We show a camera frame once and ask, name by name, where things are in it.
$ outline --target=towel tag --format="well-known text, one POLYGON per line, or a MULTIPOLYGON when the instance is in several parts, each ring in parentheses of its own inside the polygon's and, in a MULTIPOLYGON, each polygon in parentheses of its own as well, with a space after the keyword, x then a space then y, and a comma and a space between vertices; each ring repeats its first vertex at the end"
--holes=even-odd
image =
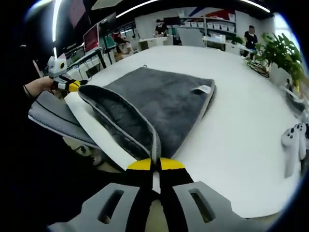
POLYGON ((207 85, 202 85, 202 86, 199 86, 199 87, 192 89, 192 91, 194 91, 194 90, 200 90, 200 91, 207 93, 207 94, 210 94, 210 92, 211 92, 211 88, 207 85))

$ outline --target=office floor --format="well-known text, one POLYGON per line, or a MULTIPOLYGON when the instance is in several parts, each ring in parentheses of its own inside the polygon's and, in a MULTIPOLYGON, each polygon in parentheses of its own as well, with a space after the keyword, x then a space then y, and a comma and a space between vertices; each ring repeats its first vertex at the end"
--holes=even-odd
MULTIPOLYGON (((65 142, 72 148, 72 149, 76 149, 77 147, 79 147, 81 144, 64 138, 65 142)), ((81 155, 90 155, 90 154, 98 154, 100 151, 98 150, 93 150, 92 152, 90 152, 88 149, 86 150, 85 153, 81 153, 79 151, 79 153, 81 155)), ((98 167, 98 169, 103 170, 103 171, 107 171, 107 172, 118 172, 116 169, 114 169, 108 162, 104 162, 101 166, 98 167)), ((258 218, 254 218, 254 220, 265 224, 266 226, 270 226, 278 217, 280 216, 280 213, 274 214, 274 215, 270 215, 267 217, 258 217, 258 218)), ((146 223, 146 229, 145 232, 168 232, 168 225, 163 213, 163 208, 162 205, 160 203, 159 200, 153 201, 151 207, 150 207, 150 211, 149 211, 149 215, 148 215, 148 219, 147 219, 147 223, 146 223)))

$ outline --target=human hand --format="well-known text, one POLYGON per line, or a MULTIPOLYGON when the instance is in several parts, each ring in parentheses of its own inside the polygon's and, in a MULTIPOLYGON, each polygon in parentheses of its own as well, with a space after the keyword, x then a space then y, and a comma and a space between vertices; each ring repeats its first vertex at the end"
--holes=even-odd
POLYGON ((37 97, 43 91, 50 90, 53 82, 53 79, 48 76, 36 79, 25 85, 25 92, 30 94, 31 97, 37 97))

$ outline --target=gray fleece towel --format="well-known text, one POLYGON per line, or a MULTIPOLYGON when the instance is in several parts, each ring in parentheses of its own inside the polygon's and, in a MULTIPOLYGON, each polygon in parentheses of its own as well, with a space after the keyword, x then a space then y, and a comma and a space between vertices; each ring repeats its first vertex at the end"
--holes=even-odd
POLYGON ((211 79, 142 67, 104 87, 81 86, 79 95, 116 141, 140 160, 149 155, 172 158, 215 91, 211 79), (194 90, 205 85, 207 93, 194 90))

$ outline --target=potted plant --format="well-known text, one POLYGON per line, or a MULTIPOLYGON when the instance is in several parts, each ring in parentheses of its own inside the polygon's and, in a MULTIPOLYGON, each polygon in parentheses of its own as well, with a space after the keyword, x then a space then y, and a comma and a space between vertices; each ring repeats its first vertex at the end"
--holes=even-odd
POLYGON ((232 44, 244 44, 244 40, 240 36, 237 36, 237 35, 233 35, 233 36, 227 35, 226 40, 230 41, 232 44))
POLYGON ((270 36, 263 33, 264 44, 256 44, 255 60, 269 68, 269 78, 277 85, 284 85, 291 77, 299 92, 299 81, 304 77, 299 50, 284 34, 270 36))

